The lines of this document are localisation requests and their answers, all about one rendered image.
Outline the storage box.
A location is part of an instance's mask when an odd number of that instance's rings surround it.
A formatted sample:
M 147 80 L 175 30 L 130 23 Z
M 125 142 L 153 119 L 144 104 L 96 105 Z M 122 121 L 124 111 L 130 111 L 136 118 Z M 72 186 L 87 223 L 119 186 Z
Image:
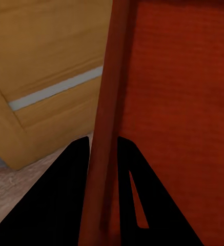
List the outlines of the storage box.
M 113 0 L 78 246 L 121 246 L 119 136 L 203 246 L 224 246 L 224 0 Z

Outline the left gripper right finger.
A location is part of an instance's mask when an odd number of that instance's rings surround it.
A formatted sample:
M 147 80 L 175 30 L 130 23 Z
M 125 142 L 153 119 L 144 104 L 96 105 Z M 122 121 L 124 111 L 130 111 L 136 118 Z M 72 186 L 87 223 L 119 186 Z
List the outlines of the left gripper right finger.
M 203 246 L 137 145 L 117 137 L 121 246 Z M 131 171 L 149 229 L 137 225 Z

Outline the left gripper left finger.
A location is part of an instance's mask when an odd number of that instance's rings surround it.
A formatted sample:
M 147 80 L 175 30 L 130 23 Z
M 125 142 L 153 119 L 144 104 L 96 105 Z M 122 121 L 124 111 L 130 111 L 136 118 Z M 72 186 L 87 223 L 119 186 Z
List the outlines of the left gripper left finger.
M 70 143 L 0 223 L 0 246 L 78 246 L 89 138 Z

